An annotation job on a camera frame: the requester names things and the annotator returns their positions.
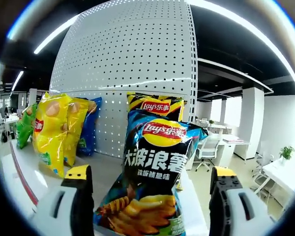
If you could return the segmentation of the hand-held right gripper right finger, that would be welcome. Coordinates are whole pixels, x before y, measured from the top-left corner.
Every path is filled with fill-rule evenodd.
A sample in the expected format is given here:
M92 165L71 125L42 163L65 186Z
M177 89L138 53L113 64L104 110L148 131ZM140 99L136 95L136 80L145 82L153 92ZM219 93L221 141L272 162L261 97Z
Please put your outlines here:
M275 223L266 204L229 168L212 168L209 193L210 236L264 236Z

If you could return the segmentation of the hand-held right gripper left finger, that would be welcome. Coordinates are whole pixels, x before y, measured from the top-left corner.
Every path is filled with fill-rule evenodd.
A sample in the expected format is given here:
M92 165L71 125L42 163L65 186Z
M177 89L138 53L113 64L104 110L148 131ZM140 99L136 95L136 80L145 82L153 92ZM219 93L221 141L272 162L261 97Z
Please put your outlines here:
M39 200L30 221L40 236L92 236L92 194L91 166L73 167Z

